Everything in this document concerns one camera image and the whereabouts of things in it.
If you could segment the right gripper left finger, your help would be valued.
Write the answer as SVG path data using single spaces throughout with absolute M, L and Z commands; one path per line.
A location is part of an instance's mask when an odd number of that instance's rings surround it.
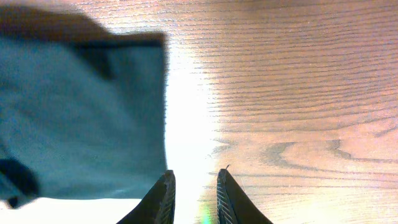
M 165 171 L 139 204 L 117 224 L 173 224 L 175 187 L 173 170 Z

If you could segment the black pants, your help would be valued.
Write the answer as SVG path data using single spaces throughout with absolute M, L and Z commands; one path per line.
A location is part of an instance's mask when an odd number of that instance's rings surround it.
M 166 170 L 158 40 L 1 37 L 1 199 L 142 198 Z

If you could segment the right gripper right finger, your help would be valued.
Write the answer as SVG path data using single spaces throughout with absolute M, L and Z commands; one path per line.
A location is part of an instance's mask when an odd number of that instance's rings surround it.
M 273 224 L 249 199 L 227 169 L 217 177 L 218 224 Z

